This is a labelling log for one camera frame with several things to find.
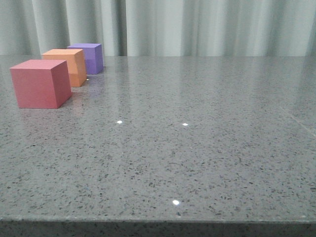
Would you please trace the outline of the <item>pale green curtain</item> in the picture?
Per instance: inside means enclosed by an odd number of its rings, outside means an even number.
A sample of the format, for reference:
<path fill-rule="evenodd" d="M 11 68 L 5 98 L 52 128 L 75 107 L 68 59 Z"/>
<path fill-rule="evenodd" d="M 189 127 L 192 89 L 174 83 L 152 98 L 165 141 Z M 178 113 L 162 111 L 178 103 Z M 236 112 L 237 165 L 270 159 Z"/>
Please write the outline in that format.
<path fill-rule="evenodd" d="M 3 0 L 2 55 L 314 56 L 313 0 Z"/>

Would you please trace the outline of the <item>red foam cube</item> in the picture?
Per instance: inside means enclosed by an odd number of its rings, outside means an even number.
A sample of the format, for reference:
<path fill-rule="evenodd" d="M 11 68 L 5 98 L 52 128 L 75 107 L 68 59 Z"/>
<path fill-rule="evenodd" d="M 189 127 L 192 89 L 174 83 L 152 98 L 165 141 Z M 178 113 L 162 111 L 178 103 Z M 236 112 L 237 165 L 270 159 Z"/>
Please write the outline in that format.
<path fill-rule="evenodd" d="M 10 72 L 19 108 L 57 109 L 72 95 L 65 60 L 32 59 Z"/>

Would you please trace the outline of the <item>purple foam cube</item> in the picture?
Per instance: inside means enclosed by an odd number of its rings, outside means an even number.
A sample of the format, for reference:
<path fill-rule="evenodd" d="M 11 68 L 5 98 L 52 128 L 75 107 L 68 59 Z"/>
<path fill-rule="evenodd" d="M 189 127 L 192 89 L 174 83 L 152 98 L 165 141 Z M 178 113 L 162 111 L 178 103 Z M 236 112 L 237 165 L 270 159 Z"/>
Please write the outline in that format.
<path fill-rule="evenodd" d="M 103 70 L 103 53 L 100 43 L 75 43 L 67 46 L 67 49 L 83 50 L 88 75 L 96 75 Z"/>

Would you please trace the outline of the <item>orange foam cube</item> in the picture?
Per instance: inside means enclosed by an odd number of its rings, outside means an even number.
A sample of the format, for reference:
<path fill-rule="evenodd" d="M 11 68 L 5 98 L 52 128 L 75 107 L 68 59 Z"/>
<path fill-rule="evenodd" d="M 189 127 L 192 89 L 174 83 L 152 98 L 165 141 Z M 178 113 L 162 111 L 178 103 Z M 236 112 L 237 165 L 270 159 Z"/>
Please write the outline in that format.
<path fill-rule="evenodd" d="M 87 79 L 82 49 L 52 49 L 45 52 L 42 58 L 66 60 L 71 87 L 81 87 Z"/>

